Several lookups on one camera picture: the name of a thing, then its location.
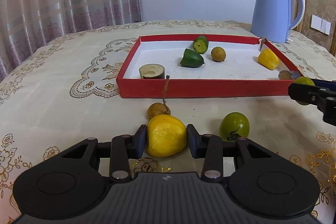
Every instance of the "blue kettle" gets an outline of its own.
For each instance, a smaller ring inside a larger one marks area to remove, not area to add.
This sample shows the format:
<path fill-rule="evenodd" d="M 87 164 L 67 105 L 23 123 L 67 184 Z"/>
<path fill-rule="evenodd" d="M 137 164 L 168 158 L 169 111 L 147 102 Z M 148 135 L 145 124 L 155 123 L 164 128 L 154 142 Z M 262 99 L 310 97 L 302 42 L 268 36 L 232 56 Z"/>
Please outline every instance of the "blue kettle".
<path fill-rule="evenodd" d="M 305 0 L 299 0 L 299 13 L 292 20 L 291 0 L 256 0 L 251 32 L 276 43 L 285 43 L 289 31 L 303 19 Z"/>

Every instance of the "tablecloth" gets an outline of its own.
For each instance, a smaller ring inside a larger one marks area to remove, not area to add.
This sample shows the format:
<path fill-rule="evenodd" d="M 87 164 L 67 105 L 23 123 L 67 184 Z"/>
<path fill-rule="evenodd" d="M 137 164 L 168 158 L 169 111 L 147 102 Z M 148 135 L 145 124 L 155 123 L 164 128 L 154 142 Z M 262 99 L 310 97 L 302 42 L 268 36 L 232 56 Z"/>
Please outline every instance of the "tablecloth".
<path fill-rule="evenodd" d="M 20 214 L 12 186 L 21 172 L 87 137 L 106 142 L 120 134 L 134 134 L 148 123 L 146 111 L 159 100 L 123 99 L 116 83 L 137 37 L 254 36 L 249 29 L 249 24 L 235 21 L 151 21 L 68 34 L 38 49 L 0 83 L 0 223 L 11 223 Z M 336 79 L 336 58 L 326 49 L 294 31 L 290 39 L 275 46 L 304 75 Z M 185 125 L 194 124 L 201 134 L 218 135 L 221 120 L 230 112 L 245 114 L 251 140 L 316 176 L 320 197 L 312 214 L 322 223 L 332 223 L 336 134 L 315 106 L 301 106 L 288 96 L 167 99 L 167 105 L 173 116 Z M 188 149 L 166 158 L 153 159 L 144 153 L 142 160 L 130 160 L 135 171 L 200 172 L 202 164 Z M 107 175 L 108 170 L 108 160 L 102 160 L 100 172 Z"/>

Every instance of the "floral tablecloth pattern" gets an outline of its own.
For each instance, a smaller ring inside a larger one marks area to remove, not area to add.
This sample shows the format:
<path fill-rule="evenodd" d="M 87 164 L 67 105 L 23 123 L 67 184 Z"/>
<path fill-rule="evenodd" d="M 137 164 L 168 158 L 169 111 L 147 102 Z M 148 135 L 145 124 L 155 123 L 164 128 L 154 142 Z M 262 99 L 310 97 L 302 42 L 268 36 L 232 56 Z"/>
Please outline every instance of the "floral tablecloth pattern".
<path fill-rule="evenodd" d="M 0 83 L 0 224 L 20 215 L 12 195 L 16 177 L 84 138 L 100 142 L 134 134 L 148 122 L 155 99 L 122 99 L 116 76 L 135 40 L 154 34 L 228 34 L 254 36 L 250 25 L 235 21 L 151 21 L 103 27 L 53 40 Z M 300 33 L 275 46 L 311 78 L 335 80 L 336 58 Z M 331 224 L 336 197 L 336 130 L 315 106 L 288 96 L 167 99 L 172 115 L 200 133 L 218 134 L 230 112 L 245 114 L 249 138 L 312 172 L 320 183 L 313 216 Z M 188 149 L 152 159 L 130 160 L 134 172 L 201 171 L 202 159 Z M 108 160 L 100 172 L 108 174 Z"/>

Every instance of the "twig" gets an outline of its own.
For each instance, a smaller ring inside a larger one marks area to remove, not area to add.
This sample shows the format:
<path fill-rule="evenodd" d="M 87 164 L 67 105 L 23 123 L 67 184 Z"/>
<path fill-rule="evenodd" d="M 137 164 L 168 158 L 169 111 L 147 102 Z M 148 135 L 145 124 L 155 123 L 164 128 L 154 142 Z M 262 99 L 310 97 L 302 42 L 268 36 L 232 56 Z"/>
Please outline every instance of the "twig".
<path fill-rule="evenodd" d="M 163 94 L 163 96 L 162 96 L 162 99 L 163 99 L 163 105 L 164 105 L 165 107 L 167 107 L 167 106 L 166 106 L 166 100 L 165 100 L 165 97 L 166 97 L 166 91 L 167 91 L 167 89 L 168 89 L 169 78 L 170 78 L 170 76 L 167 75 L 167 76 L 166 76 L 165 86 L 164 86 L 164 88 L 163 88 L 163 92 L 162 92 L 162 94 Z"/>

